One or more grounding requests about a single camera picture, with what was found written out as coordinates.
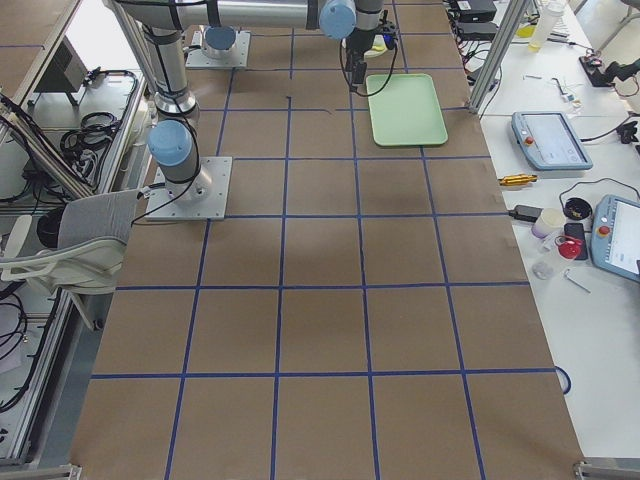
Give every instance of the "white table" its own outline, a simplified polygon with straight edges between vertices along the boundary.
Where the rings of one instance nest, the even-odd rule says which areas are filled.
[[[571,40],[589,45],[568,9],[564,21]],[[533,172],[511,132],[514,111],[564,111],[581,137],[603,133],[626,118],[625,105],[612,89],[591,87],[578,63],[583,52],[580,47],[556,43],[545,44],[537,54],[529,52],[526,45],[510,47],[502,63],[504,81],[482,120],[498,177]],[[550,82],[552,77],[573,85],[583,105],[579,111],[563,101],[557,86]],[[559,208],[558,194],[581,180],[613,177],[640,187],[640,156],[632,146],[620,144],[616,135],[585,145],[594,163],[591,170],[535,172],[537,183],[503,190],[507,207]],[[579,186],[571,196],[585,198],[595,207],[607,193],[635,199],[631,190],[610,182]],[[587,457],[638,458],[640,284],[599,270],[590,261],[574,262],[571,274],[591,294],[562,276],[538,280],[530,267],[541,255],[540,242],[531,235],[530,226],[513,222],[554,362],[567,370],[573,382],[565,399],[583,453]]]

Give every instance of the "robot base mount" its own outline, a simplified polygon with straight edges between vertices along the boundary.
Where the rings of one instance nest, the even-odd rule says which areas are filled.
[[[149,213],[146,218],[152,221],[212,220],[224,219],[231,179],[231,157],[201,157],[200,174],[190,190],[183,197]],[[204,188],[198,187],[200,179],[205,179]],[[162,171],[158,169],[154,183],[164,183]],[[166,188],[152,190],[147,204],[147,212],[158,208],[171,200]]]

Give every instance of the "grid of blue tape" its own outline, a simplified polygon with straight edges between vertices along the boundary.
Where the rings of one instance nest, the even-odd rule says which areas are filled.
[[[388,4],[390,8],[394,10],[396,19],[397,15],[397,5],[395,0]],[[402,5],[441,5],[440,3],[402,3]],[[316,69],[294,69],[293,68],[293,49],[295,37],[300,34],[294,34],[292,31],[291,34],[287,35],[291,38],[291,57],[290,57],[290,66],[289,69],[274,69],[273,71],[281,70],[288,71],[289,77],[292,78],[295,71],[298,70],[316,70]],[[401,34],[399,37],[399,48],[401,49],[401,54],[404,61],[404,64],[407,65],[406,55],[404,51],[404,45],[402,40],[403,35]],[[458,67],[443,67],[445,69],[456,70]],[[412,69],[409,66],[404,67],[405,72],[409,72]],[[428,68],[420,68],[419,70],[428,70]],[[227,117],[227,113],[229,111],[238,111],[239,109],[230,109],[229,108],[229,100],[231,97],[231,91],[233,88],[233,80],[234,80],[234,72],[231,73],[227,96],[225,101],[225,106],[223,109],[208,109],[203,111],[219,111],[222,112],[222,124],[220,128],[220,133],[218,137],[218,147],[216,151],[216,155],[220,154],[220,146],[222,145],[222,138],[224,135],[224,127],[225,121]],[[136,379],[144,379],[144,378],[174,378],[180,380],[179,390],[178,390],[178,398],[176,402],[174,421],[173,421],[173,429],[171,434],[171,440],[169,445],[169,452],[167,456],[167,464],[165,469],[165,480],[168,480],[171,477],[172,470],[172,462],[173,462],[173,454],[175,449],[176,435],[178,430],[178,425],[180,423],[180,413],[182,409],[182,400],[184,395],[184,386],[187,379],[190,378],[273,378],[274,379],[274,395],[273,395],[273,417],[272,417],[272,444],[271,444],[271,466],[270,466],[270,479],[275,480],[276,477],[276,464],[277,464],[277,442],[278,442],[278,408],[279,408],[279,388],[280,388],[280,379],[281,378],[314,378],[314,377],[366,377],[368,379],[368,387],[369,387],[369,408],[370,408],[370,418],[371,418],[371,435],[372,435],[372,448],[373,448],[373,459],[374,459],[374,472],[376,480],[380,480],[380,462],[379,462],[379,452],[378,452],[378,442],[377,442],[377,428],[376,428],[376,411],[375,411],[375,396],[374,396],[374,379],[377,377],[383,376],[433,376],[433,375],[457,375],[462,379],[465,400],[467,405],[469,424],[471,433],[473,435],[473,443],[475,447],[475,453],[478,462],[478,469],[480,472],[480,477],[482,480],[486,480],[486,474],[484,469],[484,461],[482,457],[482,449],[480,445],[480,439],[478,437],[478,432],[475,424],[475,415],[473,409],[473,403],[471,399],[471,393],[469,390],[469,385],[467,381],[467,377],[469,375],[486,375],[486,374],[527,374],[527,373],[553,373],[555,372],[554,368],[548,367],[540,367],[540,368],[503,368],[503,369],[467,369],[465,367],[464,355],[462,352],[462,345],[460,341],[459,329],[456,319],[456,313],[453,306],[453,299],[451,295],[451,288],[453,287],[500,287],[500,286],[526,286],[528,282],[526,281],[505,281],[505,282],[450,282],[447,273],[447,266],[444,258],[444,250],[442,245],[442,239],[440,236],[440,229],[438,225],[438,219],[441,217],[449,217],[449,216],[496,216],[496,215],[505,215],[501,212],[480,212],[480,213],[437,213],[432,195],[432,186],[429,177],[429,163],[433,160],[442,160],[442,159],[463,159],[463,158],[489,158],[485,155],[478,156],[464,156],[464,157],[453,157],[453,156],[427,156],[425,154],[425,150],[423,148],[419,149],[419,156],[416,157],[403,157],[403,159],[414,159],[422,162],[422,166],[425,173],[425,188],[429,193],[429,201],[431,203],[431,211],[433,213],[430,214],[407,214],[407,215],[365,215],[361,213],[361,205],[360,205],[360,179],[358,173],[358,162],[360,160],[384,160],[384,157],[374,157],[374,158],[365,158],[359,157],[356,153],[356,131],[355,131],[355,119],[354,113],[361,110],[360,108],[353,107],[353,97],[350,96],[349,99],[350,108],[342,109],[344,111],[348,111],[351,114],[351,124],[352,124],[352,142],[353,142],[353,156],[352,157],[343,157],[343,158],[332,158],[332,160],[344,160],[344,161],[352,161],[355,165],[355,185],[356,185],[356,201],[357,201],[357,213],[355,215],[291,215],[287,213],[287,184],[288,184],[288,171],[289,171],[289,162],[298,160],[298,158],[292,158],[289,155],[289,147],[290,147],[290,136],[291,136],[291,113],[293,111],[297,111],[299,109],[293,109],[291,107],[291,98],[288,98],[288,106],[286,109],[260,109],[259,111],[286,111],[287,112],[287,139],[286,139],[286,150],[285,157],[283,158],[235,158],[234,160],[283,160],[284,161],[284,192],[283,192],[283,213],[281,215],[230,215],[228,218],[280,218],[282,219],[282,227],[281,227],[281,245],[280,245],[280,265],[279,265],[279,277],[278,277],[278,285],[268,285],[268,286],[247,286],[247,285],[237,285],[237,286],[206,286],[202,285],[202,274],[204,269],[204,262],[206,257],[206,249],[208,238],[212,230],[211,221],[207,222],[203,246],[200,256],[200,263],[198,268],[198,276],[196,285],[191,286],[171,286],[171,285],[156,285],[156,286],[127,286],[127,287],[119,287],[118,290],[193,290],[195,291],[191,318],[189,322],[188,336],[187,336],[187,344],[185,348],[184,361],[182,366],[182,371],[180,373],[148,373],[148,374],[94,374],[92,378],[94,380],[110,380],[110,379],[125,379],[125,378],[136,378]],[[448,110],[457,110],[458,107],[450,108]],[[443,282],[434,282],[434,283],[413,283],[413,284],[391,284],[391,285],[369,285],[367,283],[366,271],[365,271],[365,254],[363,248],[363,228],[362,228],[362,220],[365,218],[404,218],[404,217],[425,217],[432,218],[435,225],[436,239],[438,245],[438,253],[441,262],[441,267],[444,275]],[[287,219],[290,218],[354,218],[358,222],[358,240],[359,240],[359,255],[360,255],[360,268],[361,268],[361,284],[359,285],[331,285],[331,286],[314,286],[314,285],[284,285],[284,253],[285,253],[285,241],[286,241],[286,226]],[[452,322],[452,328],[454,332],[454,338],[456,343],[456,349],[458,354],[459,368],[458,369],[448,369],[448,370],[415,370],[415,371],[374,371],[371,363],[371,341],[369,334],[369,317],[368,317],[368,302],[367,302],[367,292],[370,289],[377,288],[425,288],[425,287],[444,287],[447,294],[449,312]],[[189,355],[191,348],[191,340],[193,336],[193,329],[196,317],[196,311],[198,307],[199,295],[202,290],[277,290],[278,291],[278,308],[277,308],[277,327],[276,327],[276,348],[275,348],[275,365],[273,372],[255,372],[255,373],[245,373],[245,372],[220,372],[220,373],[189,373],[188,372],[188,363],[189,363]],[[282,301],[283,301],[283,292],[285,290],[297,290],[297,289],[309,289],[309,290],[318,290],[318,289],[358,289],[362,292],[362,301],[364,308],[364,332],[365,332],[365,346],[366,346],[366,356],[367,356],[367,370],[366,371],[353,371],[353,372],[281,372],[280,371],[280,341],[281,341],[281,329],[282,329]]]

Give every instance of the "tablet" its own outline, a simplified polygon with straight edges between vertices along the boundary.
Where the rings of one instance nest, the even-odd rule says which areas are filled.
[[[640,282],[640,203],[607,195],[596,207],[591,233],[596,267]]]
[[[538,170],[588,170],[589,155],[562,112],[515,112],[511,127],[527,161]]]

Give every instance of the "plastic bottle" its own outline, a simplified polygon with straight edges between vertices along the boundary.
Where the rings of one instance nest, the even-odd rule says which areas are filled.
[[[538,25],[529,41],[529,50],[537,52],[540,50],[547,37],[562,17],[566,3],[562,0],[550,0],[546,7],[540,12]]]
[[[533,274],[541,280],[548,280],[565,270],[582,251],[582,241],[577,238],[559,235],[554,243],[555,247],[531,267]]]

